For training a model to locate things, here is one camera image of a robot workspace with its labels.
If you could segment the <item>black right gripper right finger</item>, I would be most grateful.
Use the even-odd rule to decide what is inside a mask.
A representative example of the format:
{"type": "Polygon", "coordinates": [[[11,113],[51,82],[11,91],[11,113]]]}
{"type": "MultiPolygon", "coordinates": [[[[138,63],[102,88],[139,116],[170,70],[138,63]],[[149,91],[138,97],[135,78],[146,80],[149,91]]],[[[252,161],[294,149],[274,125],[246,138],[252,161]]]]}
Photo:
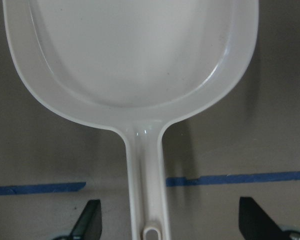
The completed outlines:
{"type": "Polygon", "coordinates": [[[238,227],[245,240],[293,240],[293,233],[283,231],[252,197],[240,197],[238,227]]]}

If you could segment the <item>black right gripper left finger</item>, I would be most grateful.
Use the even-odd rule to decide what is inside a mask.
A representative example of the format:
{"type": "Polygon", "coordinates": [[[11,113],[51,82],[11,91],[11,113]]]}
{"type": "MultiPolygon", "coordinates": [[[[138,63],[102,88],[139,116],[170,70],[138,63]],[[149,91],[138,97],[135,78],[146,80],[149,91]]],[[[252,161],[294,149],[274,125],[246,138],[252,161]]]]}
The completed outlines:
{"type": "Polygon", "coordinates": [[[102,209],[99,199],[89,200],[69,234],[70,240],[100,240],[102,209]]]}

